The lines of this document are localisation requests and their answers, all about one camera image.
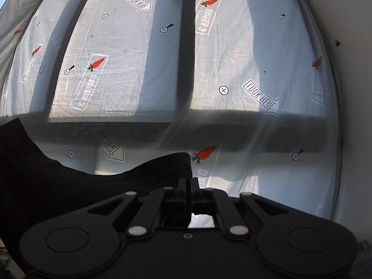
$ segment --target wall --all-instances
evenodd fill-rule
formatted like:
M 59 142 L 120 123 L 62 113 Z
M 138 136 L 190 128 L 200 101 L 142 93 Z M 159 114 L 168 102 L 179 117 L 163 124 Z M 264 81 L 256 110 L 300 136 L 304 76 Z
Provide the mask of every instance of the wall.
M 341 103 L 344 146 L 334 220 L 357 239 L 372 241 L 372 0 L 309 3 L 333 62 Z

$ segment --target denim fabric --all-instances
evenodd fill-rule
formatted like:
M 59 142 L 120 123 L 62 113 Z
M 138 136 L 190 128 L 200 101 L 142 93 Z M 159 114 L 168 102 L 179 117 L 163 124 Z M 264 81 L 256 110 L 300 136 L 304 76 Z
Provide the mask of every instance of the denim fabric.
M 350 276 L 357 279 L 372 279 L 372 245 L 365 239 L 358 242 L 359 251 L 350 269 Z

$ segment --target black cloth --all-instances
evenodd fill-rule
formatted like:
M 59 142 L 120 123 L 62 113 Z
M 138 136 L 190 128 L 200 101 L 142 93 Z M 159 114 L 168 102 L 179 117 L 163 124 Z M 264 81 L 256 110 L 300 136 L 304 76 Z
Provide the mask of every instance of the black cloth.
M 45 156 L 21 121 L 0 126 L 0 236 L 16 264 L 31 268 L 19 252 L 19 240 L 33 225 L 126 191 L 146 196 L 191 178 L 190 155 L 174 153 L 111 176 L 92 175 Z M 179 226 L 187 226 L 190 217 Z

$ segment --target carrot print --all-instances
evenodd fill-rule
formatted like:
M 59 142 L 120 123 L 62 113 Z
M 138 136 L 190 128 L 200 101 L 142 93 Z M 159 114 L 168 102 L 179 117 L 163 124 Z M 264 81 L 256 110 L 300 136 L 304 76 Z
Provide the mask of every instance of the carrot print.
M 35 54 L 35 53 L 38 53 L 38 51 L 40 50 L 41 46 L 39 46 L 38 48 L 36 48 L 33 52 L 32 52 L 32 56 Z
M 22 31 L 23 31 L 22 28 L 18 28 L 18 29 L 14 32 L 14 34 L 21 33 Z
M 87 70 L 93 71 L 93 69 L 96 69 L 101 63 L 105 60 L 105 58 L 101 58 L 98 61 L 95 61 L 94 63 L 90 64 Z
M 320 65 L 322 65 L 322 57 L 320 57 L 318 60 L 316 60 L 315 62 L 313 62 L 311 65 L 312 65 L 313 67 L 315 67 L 316 70 L 318 70 L 318 67 L 319 67 Z
M 208 148 L 200 150 L 198 153 L 194 152 L 195 156 L 191 157 L 191 159 L 196 160 L 196 163 L 200 165 L 200 160 L 204 160 L 210 157 L 215 148 L 216 146 L 210 146 Z
M 213 5 L 217 2 L 218 0 L 208 0 L 205 2 L 201 2 L 200 5 L 204 5 L 205 7 L 208 7 L 208 5 Z

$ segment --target white arrow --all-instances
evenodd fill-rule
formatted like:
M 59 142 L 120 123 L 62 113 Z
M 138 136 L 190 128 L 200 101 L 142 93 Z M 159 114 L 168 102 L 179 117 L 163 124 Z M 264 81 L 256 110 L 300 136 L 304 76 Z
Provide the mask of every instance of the white arrow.
M 145 0 L 127 0 L 130 4 L 136 6 L 138 9 L 137 11 L 141 10 L 151 10 L 151 2 L 146 2 Z
M 102 123 L 98 123 L 92 131 L 109 153 L 107 158 L 124 161 L 124 144 L 118 145 Z
M 280 111 L 280 100 L 273 99 L 263 92 L 252 80 L 249 80 L 242 85 L 245 91 L 247 91 L 260 105 L 267 110 L 265 113 L 274 113 L 279 115 Z

